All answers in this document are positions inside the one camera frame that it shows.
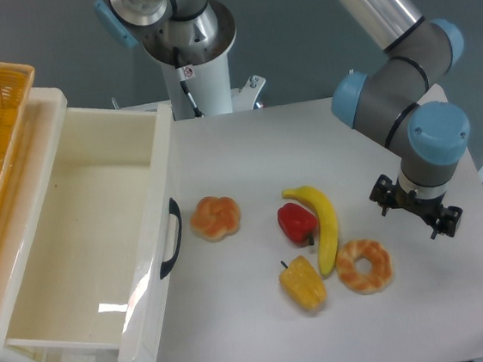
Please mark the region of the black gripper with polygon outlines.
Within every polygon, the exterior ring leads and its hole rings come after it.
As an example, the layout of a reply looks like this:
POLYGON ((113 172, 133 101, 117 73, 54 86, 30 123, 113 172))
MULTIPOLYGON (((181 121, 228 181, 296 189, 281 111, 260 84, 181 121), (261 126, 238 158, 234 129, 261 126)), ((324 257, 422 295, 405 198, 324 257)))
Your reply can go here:
POLYGON ((388 210, 402 209, 418 216, 431 227, 431 239, 439 235, 454 237, 462 219, 458 206, 443 206, 443 194, 431 199, 421 198, 415 190, 406 192, 398 183, 393 184, 386 175, 380 175, 370 192, 370 201, 378 204, 382 216, 388 210))

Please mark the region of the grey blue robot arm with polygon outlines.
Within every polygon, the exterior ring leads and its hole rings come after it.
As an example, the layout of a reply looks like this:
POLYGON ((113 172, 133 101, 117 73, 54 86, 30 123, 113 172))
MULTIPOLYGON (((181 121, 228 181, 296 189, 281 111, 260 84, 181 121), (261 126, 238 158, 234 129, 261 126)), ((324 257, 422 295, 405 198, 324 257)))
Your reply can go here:
MULTIPOLYGON (((421 98, 463 53, 460 30, 427 20, 409 0, 339 0, 387 61, 374 75, 353 71, 333 93, 332 112, 345 125, 400 159, 396 180, 381 176, 370 193, 381 209, 418 216, 434 234, 453 236, 462 209, 443 197, 470 133, 467 115, 421 98)), ((142 45, 162 67, 177 120, 254 107, 262 80, 229 84, 227 53, 235 21, 215 0, 95 0, 101 25, 125 47, 142 45)))

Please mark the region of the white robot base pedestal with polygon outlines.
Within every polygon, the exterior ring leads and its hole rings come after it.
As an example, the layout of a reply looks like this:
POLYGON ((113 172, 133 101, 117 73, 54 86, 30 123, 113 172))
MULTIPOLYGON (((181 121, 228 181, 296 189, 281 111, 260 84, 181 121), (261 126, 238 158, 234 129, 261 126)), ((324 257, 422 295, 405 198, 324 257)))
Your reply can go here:
POLYGON ((144 38, 145 50, 162 68, 175 120, 261 107, 264 77, 253 74, 236 89, 230 83, 228 58, 236 31, 228 8, 207 0, 198 16, 168 19, 144 38))

